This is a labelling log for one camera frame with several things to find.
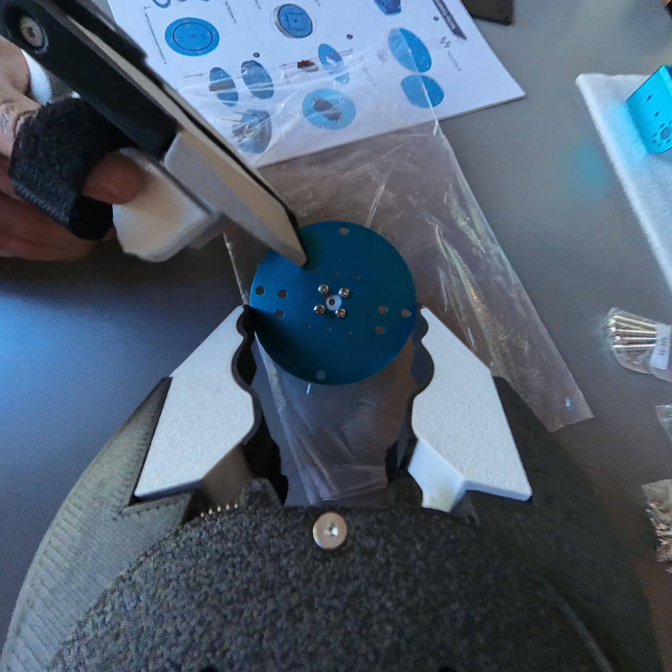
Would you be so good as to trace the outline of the person's left hand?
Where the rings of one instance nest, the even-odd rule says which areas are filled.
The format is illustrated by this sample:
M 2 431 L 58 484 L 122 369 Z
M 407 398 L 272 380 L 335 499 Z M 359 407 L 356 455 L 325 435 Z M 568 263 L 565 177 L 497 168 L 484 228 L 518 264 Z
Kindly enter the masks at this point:
M 90 254 L 96 243 L 82 240 L 24 202 L 7 173 L 20 125 L 39 109 L 30 91 L 28 62 L 1 39 L 1 256 L 28 261 L 71 261 Z M 125 155 L 105 156 L 88 175 L 83 194 L 105 204 L 126 204 L 145 185 L 145 174 Z

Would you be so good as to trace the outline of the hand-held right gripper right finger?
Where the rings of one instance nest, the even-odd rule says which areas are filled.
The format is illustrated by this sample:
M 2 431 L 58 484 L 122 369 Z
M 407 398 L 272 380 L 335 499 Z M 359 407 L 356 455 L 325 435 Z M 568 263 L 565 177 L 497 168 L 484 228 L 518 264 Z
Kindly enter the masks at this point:
M 449 513 L 467 492 L 528 501 L 532 487 L 490 369 L 427 307 L 419 341 L 432 361 L 411 402 L 407 471 L 423 508 Z

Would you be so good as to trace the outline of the white foam sheet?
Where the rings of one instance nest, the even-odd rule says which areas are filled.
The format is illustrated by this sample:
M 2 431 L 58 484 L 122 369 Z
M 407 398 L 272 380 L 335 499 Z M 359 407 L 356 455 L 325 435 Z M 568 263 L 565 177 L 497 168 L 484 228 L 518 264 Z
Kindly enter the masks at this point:
M 626 103 L 644 75 L 583 73 L 576 87 L 668 287 L 671 286 L 671 122 L 659 122 L 665 151 L 650 153 Z

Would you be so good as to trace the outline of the clear plastic bag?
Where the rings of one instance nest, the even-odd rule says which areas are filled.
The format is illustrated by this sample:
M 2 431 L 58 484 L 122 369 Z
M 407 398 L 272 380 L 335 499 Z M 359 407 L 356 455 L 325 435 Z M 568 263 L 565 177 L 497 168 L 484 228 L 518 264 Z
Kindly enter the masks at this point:
M 418 301 L 548 430 L 593 417 L 438 122 L 258 168 L 301 226 L 347 221 L 391 242 Z M 256 350 L 270 387 L 262 407 L 288 458 L 288 504 L 373 500 L 387 484 L 384 454 L 419 381 L 412 342 L 382 372 L 346 386 L 309 386 Z

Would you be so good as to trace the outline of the blue round metal disc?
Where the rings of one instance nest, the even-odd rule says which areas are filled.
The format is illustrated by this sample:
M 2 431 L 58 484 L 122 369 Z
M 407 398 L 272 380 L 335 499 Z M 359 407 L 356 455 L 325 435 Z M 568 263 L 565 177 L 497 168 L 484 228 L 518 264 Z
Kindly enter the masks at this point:
M 377 374 L 415 328 L 413 276 L 396 247 L 358 224 L 300 229 L 307 263 L 264 255 L 249 305 L 265 353 L 303 381 L 343 385 Z

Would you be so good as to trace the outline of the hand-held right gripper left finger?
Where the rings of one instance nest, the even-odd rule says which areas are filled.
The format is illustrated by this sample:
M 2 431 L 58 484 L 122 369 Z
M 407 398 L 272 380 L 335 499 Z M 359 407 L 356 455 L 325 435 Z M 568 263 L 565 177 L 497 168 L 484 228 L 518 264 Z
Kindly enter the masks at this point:
M 244 446 L 261 422 L 249 307 L 236 307 L 178 366 L 149 443 L 134 496 L 143 501 L 202 490 L 236 500 L 253 469 Z

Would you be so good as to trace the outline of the black metal plate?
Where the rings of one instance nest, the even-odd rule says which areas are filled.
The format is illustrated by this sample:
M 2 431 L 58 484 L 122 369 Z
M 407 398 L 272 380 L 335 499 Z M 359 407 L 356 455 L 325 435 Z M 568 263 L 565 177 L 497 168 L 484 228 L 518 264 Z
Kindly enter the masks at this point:
M 462 1 L 466 11 L 475 20 L 510 26 L 515 15 L 514 1 Z

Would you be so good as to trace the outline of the pile of small screw bags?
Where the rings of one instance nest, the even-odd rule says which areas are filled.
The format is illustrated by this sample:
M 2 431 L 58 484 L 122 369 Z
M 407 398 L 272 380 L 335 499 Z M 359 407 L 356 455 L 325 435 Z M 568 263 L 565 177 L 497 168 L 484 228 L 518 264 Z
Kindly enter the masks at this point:
M 619 365 L 671 383 L 671 325 L 612 308 L 604 321 L 607 344 Z M 671 478 L 643 484 L 644 512 L 655 537 L 657 562 L 671 572 Z

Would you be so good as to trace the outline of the blue metal U bracket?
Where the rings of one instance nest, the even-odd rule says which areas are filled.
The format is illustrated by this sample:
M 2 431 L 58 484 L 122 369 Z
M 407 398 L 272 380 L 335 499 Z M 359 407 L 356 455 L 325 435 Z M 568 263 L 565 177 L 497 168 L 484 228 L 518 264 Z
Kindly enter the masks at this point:
M 662 65 L 627 99 L 636 130 L 650 154 L 671 149 L 671 65 Z

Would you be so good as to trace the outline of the white assembly instruction sheet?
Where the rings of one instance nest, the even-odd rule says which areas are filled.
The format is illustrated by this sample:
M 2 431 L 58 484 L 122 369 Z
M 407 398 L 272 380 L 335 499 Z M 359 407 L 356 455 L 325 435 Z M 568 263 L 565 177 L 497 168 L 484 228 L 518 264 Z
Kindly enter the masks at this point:
M 525 95 L 461 1 L 108 4 L 256 167 Z

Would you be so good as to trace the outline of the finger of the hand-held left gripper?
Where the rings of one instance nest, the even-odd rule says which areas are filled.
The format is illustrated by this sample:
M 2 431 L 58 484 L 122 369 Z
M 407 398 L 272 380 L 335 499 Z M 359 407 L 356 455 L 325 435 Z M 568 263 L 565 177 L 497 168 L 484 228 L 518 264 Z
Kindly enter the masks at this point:
M 293 212 L 227 145 L 181 130 L 161 160 L 135 148 L 120 154 L 145 174 L 139 195 L 113 206 L 116 239 L 125 253 L 166 261 L 236 224 L 294 264 L 306 264 Z
M 255 237 L 298 237 L 290 206 L 154 72 L 145 51 L 113 19 L 92 1 L 48 1 L 47 10 L 66 30 L 64 46 L 76 60 L 62 65 L 60 76 L 135 147 L 166 161 L 181 134 L 259 221 Z

